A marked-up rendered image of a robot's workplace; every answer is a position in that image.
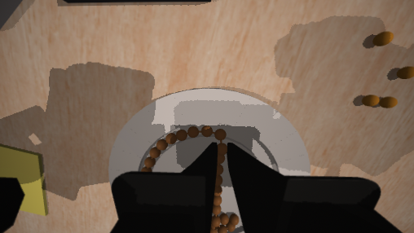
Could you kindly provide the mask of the orange oval bead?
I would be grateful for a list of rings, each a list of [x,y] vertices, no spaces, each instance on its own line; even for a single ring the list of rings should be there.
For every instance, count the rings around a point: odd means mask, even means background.
[[[379,100],[379,105],[383,108],[392,108],[398,103],[395,97],[386,96]]]
[[[377,34],[372,43],[374,46],[384,46],[388,43],[390,43],[394,38],[394,35],[391,31],[385,31]]]
[[[365,106],[375,106],[379,102],[376,95],[366,95],[362,98],[362,104]]]
[[[414,77],[413,67],[402,67],[397,71],[397,77],[401,79],[408,79]]]

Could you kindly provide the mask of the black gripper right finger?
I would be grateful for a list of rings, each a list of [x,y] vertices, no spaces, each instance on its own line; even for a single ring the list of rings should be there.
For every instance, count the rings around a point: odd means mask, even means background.
[[[293,206],[368,204],[376,208],[380,186],[366,178],[284,176],[234,143],[227,163],[244,233],[286,233]]]

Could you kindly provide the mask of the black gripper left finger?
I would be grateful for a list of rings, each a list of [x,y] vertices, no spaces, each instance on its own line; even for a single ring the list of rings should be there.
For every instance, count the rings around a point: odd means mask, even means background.
[[[210,233],[218,145],[211,143],[181,173],[128,172],[112,182],[117,217],[132,213],[180,213],[194,217],[195,233]]]

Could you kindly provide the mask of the yellow flat bar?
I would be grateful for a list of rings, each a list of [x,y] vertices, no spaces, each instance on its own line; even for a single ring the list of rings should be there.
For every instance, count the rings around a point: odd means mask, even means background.
[[[0,144],[0,177],[17,178],[25,194],[20,210],[48,215],[40,153]]]

